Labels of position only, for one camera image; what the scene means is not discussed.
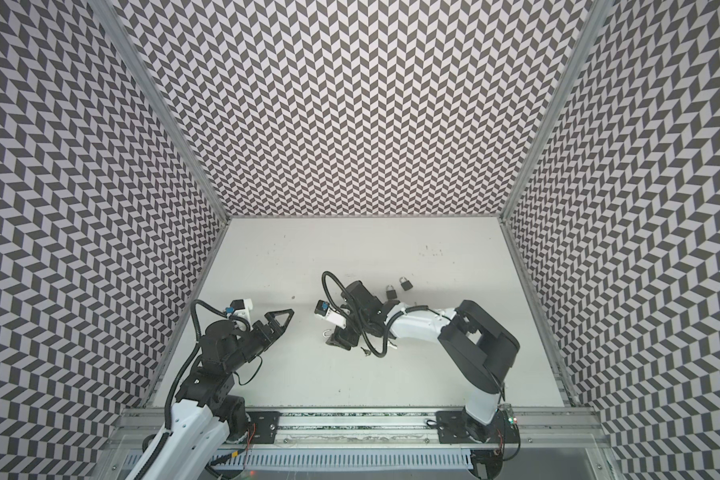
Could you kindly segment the black padlock top with keys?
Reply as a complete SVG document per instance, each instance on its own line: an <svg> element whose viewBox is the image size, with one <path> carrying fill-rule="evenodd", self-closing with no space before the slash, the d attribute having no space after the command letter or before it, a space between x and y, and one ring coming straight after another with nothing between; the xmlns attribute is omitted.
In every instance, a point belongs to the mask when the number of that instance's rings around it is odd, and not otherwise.
<svg viewBox="0 0 720 480"><path fill-rule="evenodd" d="M401 277L401 278L400 278L400 285L401 285L401 287L403 288L404 291L410 291L410 290L413 289L413 284L412 284L412 282L411 282L408 278L406 278L406 277Z"/></svg>

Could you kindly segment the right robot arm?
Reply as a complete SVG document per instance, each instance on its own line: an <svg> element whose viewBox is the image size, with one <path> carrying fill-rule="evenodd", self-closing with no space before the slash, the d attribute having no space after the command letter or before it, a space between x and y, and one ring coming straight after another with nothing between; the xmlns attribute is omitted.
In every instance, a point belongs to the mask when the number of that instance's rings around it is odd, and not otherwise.
<svg viewBox="0 0 720 480"><path fill-rule="evenodd" d="M513 415L501 402L520 343L478 303L464 300L448 309L408 305L394 289L381 301L361 281L354 281L342 290L340 303L319 300L314 314L334 325L327 343L347 351L365 342L369 354L382 358L396 340L440 345L470 387L458 417L435 424L442 433L453 434L458 442L502 445L517 430ZM379 348L368 343L371 337L382 341Z"/></svg>

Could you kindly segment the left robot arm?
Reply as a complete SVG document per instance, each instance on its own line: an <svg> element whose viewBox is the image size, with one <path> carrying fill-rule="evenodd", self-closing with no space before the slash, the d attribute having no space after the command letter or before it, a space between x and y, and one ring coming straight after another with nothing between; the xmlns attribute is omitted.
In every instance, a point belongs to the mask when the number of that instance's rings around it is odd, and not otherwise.
<svg viewBox="0 0 720 480"><path fill-rule="evenodd" d="M230 315L198 330L169 389L163 425L128 477L197 479L228 439L252 439L245 400L231 394L237 371L279 340L293 317L291 309L276 310L238 326L242 319Z"/></svg>

